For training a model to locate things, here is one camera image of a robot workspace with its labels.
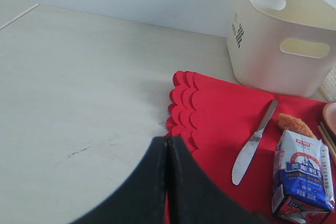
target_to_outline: chopsticks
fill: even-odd
[[[317,127],[322,135],[324,143],[329,149],[329,153],[330,153],[332,160],[336,164],[336,145],[334,141],[332,140],[329,132],[327,131],[327,128],[325,127],[324,123],[320,122],[320,125],[321,126],[317,126]]]

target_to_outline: black object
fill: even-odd
[[[261,224],[201,170],[180,137],[155,137],[129,178],[72,224]]]

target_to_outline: basket handle hole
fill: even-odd
[[[283,10],[286,7],[286,0],[254,0],[253,3],[258,8],[273,10]]]
[[[288,38],[282,41],[280,50],[285,54],[320,59],[330,53],[330,46],[321,42]]]

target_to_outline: butter knife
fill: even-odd
[[[260,139],[263,136],[263,132],[266,128],[268,121],[271,119],[276,107],[278,105],[277,100],[273,100],[268,107],[268,110],[262,119],[260,126],[258,127],[257,131],[250,137],[247,143],[239,152],[236,162],[232,169],[232,182],[234,185],[238,186],[241,179],[243,178],[250,162],[257,150],[259,145]]]

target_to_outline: white plastic basket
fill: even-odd
[[[241,84],[310,97],[336,65],[336,9],[323,0],[238,0],[227,47]]]

